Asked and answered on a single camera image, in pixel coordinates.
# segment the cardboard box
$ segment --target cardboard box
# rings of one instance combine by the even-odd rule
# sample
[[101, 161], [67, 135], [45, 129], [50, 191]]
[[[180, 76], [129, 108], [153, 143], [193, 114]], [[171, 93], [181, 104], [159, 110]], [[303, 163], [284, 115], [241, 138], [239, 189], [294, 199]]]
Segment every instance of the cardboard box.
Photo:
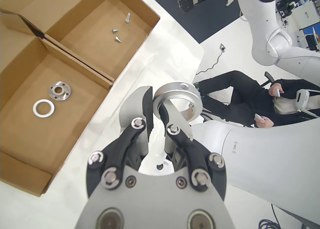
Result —
[[[0, 13], [0, 51], [0, 180], [40, 196], [112, 83], [35, 37], [17, 15]], [[56, 81], [71, 87], [68, 99], [49, 97], [49, 87]], [[39, 99], [54, 103], [51, 116], [33, 113]], [[45, 114], [49, 105], [42, 104], [37, 110]]]
[[0, 8], [20, 14], [47, 40], [112, 82], [159, 20], [141, 0], [0, 0]]

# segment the washer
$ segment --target washer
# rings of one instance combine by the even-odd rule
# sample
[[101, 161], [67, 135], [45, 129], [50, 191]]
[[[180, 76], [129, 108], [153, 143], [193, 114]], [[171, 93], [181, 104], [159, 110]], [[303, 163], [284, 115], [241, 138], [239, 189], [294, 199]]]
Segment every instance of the washer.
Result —
[[66, 82], [54, 82], [49, 88], [49, 96], [54, 100], [66, 100], [68, 97], [70, 97], [70, 95], [71, 88]]
[[[47, 114], [40, 114], [39, 112], [37, 112], [37, 106], [43, 102], [46, 102], [50, 105], [50, 111]], [[33, 104], [33, 113], [40, 118], [47, 118], [47, 117], [51, 116], [54, 111], [55, 111], [55, 105], [53, 104], [53, 102], [51, 100], [40, 99], [35, 104]]]

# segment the desk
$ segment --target desk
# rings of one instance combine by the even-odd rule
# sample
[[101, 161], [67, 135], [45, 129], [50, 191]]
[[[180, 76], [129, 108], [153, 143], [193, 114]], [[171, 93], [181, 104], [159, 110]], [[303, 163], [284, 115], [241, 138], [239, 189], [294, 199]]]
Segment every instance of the desk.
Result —
[[[74, 228], [87, 202], [87, 159], [119, 136], [123, 101], [140, 86], [153, 86], [155, 92], [169, 82], [192, 82], [204, 54], [202, 47], [155, 0], [143, 1], [160, 15], [160, 21], [113, 84], [48, 191], [38, 198], [0, 182], [0, 228]], [[154, 117], [144, 173], [163, 160], [163, 131], [163, 123]]]
[[312, 1], [293, 9], [291, 16], [295, 18], [300, 29], [318, 23], [320, 20]]

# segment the person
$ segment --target person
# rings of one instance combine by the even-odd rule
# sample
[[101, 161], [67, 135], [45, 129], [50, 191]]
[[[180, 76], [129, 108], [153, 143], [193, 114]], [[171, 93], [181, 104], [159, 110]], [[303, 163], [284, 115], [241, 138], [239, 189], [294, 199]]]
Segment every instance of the person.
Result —
[[[300, 89], [320, 90], [320, 87], [303, 79], [274, 81], [269, 89], [240, 71], [231, 71], [194, 84], [200, 92], [203, 107], [213, 115], [245, 126], [259, 128], [282, 126], [314, 119], [304, 112], [297, 112], [294, 101]], [[231, 102], [226, 105], [208, 94], [233, 87]], [[320, 116], [320, 93], [310, 92], [306, 110]], [[255, 119], [255, 114], [264, 120]]]

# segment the person's hand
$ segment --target person's hand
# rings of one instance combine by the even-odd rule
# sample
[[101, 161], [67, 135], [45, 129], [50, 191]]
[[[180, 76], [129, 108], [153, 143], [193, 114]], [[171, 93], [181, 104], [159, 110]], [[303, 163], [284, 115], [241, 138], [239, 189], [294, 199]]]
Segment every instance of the person's hand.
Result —
[[281, 84], [280, 83], [274, 83], [270, 88], [269, 88], [269, 95], [270, 96], [276, 96], [275, 91], [276, 89], [279, 89], [280, 93], [284, 93]]
[[265, 116], [261, 116], [264, 120], [254, 119], [257, 122], [258, 128], [271, 128], [273, 126], [273, 121]]

